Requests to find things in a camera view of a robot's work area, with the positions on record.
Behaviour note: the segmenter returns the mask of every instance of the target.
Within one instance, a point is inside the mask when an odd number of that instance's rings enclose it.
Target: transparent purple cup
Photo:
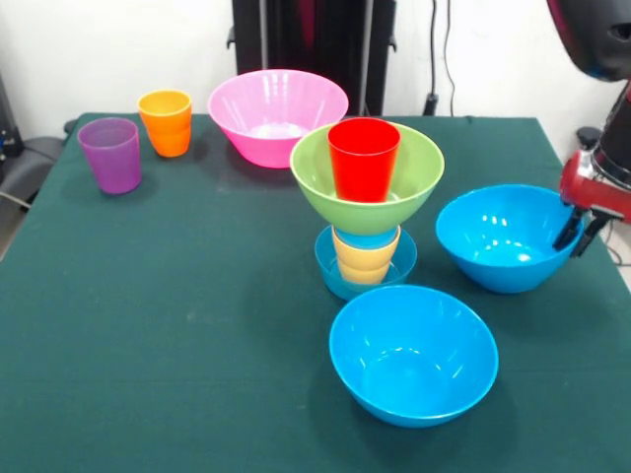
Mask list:
[[[77,133],[88,164],[103,192],[124,194],[142,178],[138,127],[126,118],[101,118]]]

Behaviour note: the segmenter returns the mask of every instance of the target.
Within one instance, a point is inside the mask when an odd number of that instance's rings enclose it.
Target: green bowl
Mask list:
[[[423,133],[393,123],[401,144],[386,202],[338,199],[326,139],[326,125],[303,137],[292,151],[290,166],[307,200],[338,229],[355,235],[387,232],[405,222],[425,203],[445,170],[443,153]]]

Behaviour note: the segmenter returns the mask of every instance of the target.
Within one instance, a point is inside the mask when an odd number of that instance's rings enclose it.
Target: green tablecloth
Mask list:
[[[288,171],[246,163],[195,116],[181,159],[157,158],[142,131],[143,181],[123,196],[98,191],[72,137],[0,264],[0,471],[631,471],[631,299],[604,246],[496,296],[434,234],[468,189],[556,187],[538,123],[393,120],[445,153],[404,225],[419,247],[409,283],[493,331],[500,372],[474,410],[407,431],[351,400],[327,353],[342,302],[313,255],[325,222]]]

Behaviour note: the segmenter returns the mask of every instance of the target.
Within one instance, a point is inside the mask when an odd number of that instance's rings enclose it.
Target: yellow cup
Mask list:
[[[152,146],[163,158],[176,158],[188,151],[192,100],[181,91],[155,91],[138,101],[140,117]]]
[[[356,248],[339,239],[335,228],[332,233],[337,266],[342,278],[358,284],[379,284],[384,280],[401,237],[401,226],[396,228],[396,236],[392,242],[376,249]]]

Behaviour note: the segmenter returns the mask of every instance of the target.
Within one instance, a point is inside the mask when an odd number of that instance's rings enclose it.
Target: blue bowl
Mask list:
[[[477,404],[499,366],[473,310],[440,291],[390,286],[337,315],[329,337],[337,374],[368,412],[399,427],[443,424]]]
[[[473,190],[452,201],[436,222],[441,245],[480,286],[503,294],[539,286],[565,263],[583,233],[552,246],[572,214],[558,192],[505,184]]]
[[[378,235],[354,235],[335,229],[337,237],[349,246],[361,249],[377,249],[388,246],[396,238],[398,227]]]
[[[407,276],[416,264],[416,244],[408,232],[401,229],[396,251],[390,261],[384,280],[377,285],[356,284],[342,279],[337,267],[337,257],[333,247],[331,226],[326,227],[315,240],[315,259],[324,279],[324,284],[328,289],[344,301],[359,296],[366,291],[381,286],[391,286],[393,284],[403,284]]]

